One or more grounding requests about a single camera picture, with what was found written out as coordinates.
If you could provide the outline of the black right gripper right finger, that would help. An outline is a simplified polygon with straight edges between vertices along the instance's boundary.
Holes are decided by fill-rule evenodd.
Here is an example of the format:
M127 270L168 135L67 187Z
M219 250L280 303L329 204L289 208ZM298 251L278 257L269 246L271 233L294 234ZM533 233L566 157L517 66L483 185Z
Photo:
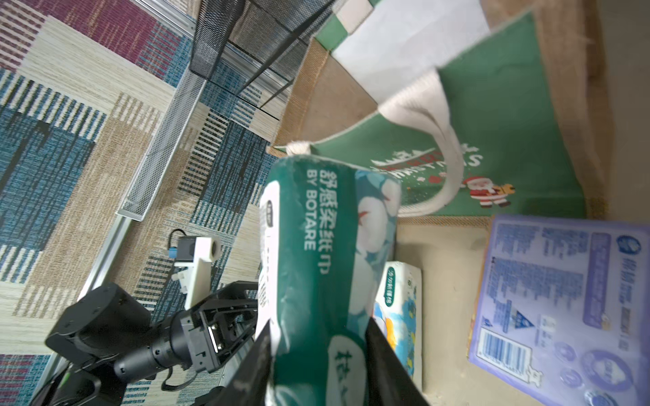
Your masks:
M427 406L428 402L416 388L373 318L367 326L366 342L368 404Z

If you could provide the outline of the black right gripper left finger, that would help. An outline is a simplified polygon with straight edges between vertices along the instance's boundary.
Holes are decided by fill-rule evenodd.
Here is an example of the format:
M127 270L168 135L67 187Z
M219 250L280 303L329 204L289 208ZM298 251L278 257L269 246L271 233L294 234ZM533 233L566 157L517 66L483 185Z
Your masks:
M206 405L264 405L271 365L271 334L268 322L230 383L209 399Z

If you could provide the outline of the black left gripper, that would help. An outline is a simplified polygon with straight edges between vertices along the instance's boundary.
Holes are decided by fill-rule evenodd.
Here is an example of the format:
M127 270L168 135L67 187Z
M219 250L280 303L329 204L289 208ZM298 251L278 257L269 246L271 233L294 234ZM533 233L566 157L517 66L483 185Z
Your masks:
M233 282L180 313L180 325L195 372L220 370L253 338L257 291L256 282Z

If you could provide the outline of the white blue floral tissue pack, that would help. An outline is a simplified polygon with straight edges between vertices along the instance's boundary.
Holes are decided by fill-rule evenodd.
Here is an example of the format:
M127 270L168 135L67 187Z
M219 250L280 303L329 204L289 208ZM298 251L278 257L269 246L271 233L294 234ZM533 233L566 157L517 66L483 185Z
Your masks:
M421 270L387 262L373 317L416 387L423 388L423 300Z

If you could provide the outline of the green Botare tissue pack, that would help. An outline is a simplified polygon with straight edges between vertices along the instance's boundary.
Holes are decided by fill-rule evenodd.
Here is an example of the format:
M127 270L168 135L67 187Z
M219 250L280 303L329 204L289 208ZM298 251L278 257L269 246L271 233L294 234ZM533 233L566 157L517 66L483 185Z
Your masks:
M307 155L272 166L259 202L267 404L367 403L366 331L400 203L385 174Z

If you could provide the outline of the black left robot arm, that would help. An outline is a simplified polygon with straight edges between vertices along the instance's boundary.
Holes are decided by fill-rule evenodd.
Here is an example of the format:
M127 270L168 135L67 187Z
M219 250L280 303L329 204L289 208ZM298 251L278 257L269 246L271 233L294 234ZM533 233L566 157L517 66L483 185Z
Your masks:
M213 373L252 339L256 282L237 281L157 323L109 283L68 307L45 344L68 365L44 384L34 405L120 405L128 385L174 367Z

